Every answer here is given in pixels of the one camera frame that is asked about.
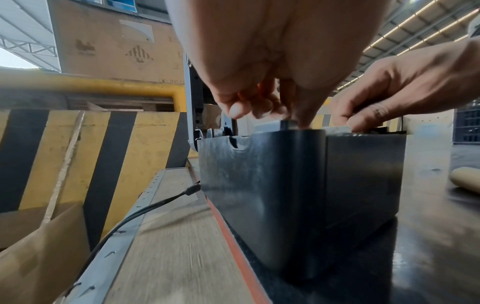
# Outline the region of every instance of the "black cable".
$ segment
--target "black cable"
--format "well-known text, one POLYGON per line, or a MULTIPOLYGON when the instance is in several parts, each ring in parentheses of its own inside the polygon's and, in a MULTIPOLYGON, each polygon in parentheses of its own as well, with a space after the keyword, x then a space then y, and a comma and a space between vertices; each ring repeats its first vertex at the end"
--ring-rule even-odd
POLYGON ((134 213, 132 213, 131 215, 129 215, 128 217, 124 218, 120 223, 118 223, 112 230, 110 230, 110 232, 95 246, 95 248, 91 251, 90 255, 88 256, 88 258, 86 259, 86 262, 85 264, 83 264, 83 267, 81 268, 80 270, 80 273, 78 274, 78 276, 76 277, 75 279, 75 282, 78 281, 80 279, 80 277, 82 276, 82 274, 85 272, 85 270, 88 268, 88 266, 90 266, 90 264, 92 263, 92 261, 94 260, 94 258, 96 257, 96 255, 98 254, 98 252, 100 251, 100 249, 105 245, 105 243, 108 241, 108 239, 115 233, 117 232, 120 227, 122 227, 123 225, 125 225, 126 223, 130 222, 131 220, 139 217, 139 216, 142 216, 144 215, 145 213, 147 212, 150 212, 152 210, 155 210, 157 208, 160 208, 162 206, 165 206, 166 204, 176 200, 177 198, 183 196, 183 195, 192 195, 198 191, 200 191, 200 181, 196 182, 195 184, 193 184, 192 186, 188 187, 187 189, 185 189, 185 191, 183 191, 182 193, 179 193, 175 196, 172 196, 172 197, 169 197, 169 198, 166 198, 164 200, 161 200, 159 202, 156 202, 156 203, 153 203, 147 207, 144 207, 134 213))

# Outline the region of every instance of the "yellow pipe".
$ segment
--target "yellow pipe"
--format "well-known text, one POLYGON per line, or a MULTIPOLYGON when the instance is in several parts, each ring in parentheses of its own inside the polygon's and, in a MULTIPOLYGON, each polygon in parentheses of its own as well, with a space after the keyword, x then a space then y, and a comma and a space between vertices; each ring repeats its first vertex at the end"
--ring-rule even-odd
POLYGON ((172 97, 175 112, 187 111, 185 86, 169 84, 0 68, 0 90, 2 89, 123 97, 172 97))

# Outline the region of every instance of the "person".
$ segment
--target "person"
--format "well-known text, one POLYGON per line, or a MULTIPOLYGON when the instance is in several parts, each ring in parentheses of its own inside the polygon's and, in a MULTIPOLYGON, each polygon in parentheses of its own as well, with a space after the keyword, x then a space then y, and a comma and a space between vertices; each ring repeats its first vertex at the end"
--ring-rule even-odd
MULTIPOLYGON (((227 115, 291 117, 301 128, 356 67, 389 3, 166 0, 184 51, 227 115)), ((332 119, 360 132, 465 104, 479 84, 480 38, 410 51, 375 62, 337 94, 332 119)))

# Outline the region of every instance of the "cardboard tube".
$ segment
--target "cardboard tube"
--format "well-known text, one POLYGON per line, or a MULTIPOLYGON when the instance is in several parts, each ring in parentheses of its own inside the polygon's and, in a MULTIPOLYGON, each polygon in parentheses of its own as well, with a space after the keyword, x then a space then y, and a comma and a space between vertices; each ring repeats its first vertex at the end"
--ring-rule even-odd
POLYGON ((480 169, 461 167, 450 173, 450 180, 458 187, 480 194, 480 169))

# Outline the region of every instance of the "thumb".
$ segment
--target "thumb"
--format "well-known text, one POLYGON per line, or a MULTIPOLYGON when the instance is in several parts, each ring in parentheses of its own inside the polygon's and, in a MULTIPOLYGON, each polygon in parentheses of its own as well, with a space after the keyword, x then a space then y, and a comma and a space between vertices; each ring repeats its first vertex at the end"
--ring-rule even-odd
POLYGON ((347 125, 353 132, 362 132, 381 125, 383 122, 408 114, 408 106, 411 104, 408 89, 392 95, 377 103, 373 103, 358 113, 351 116, 347 125))

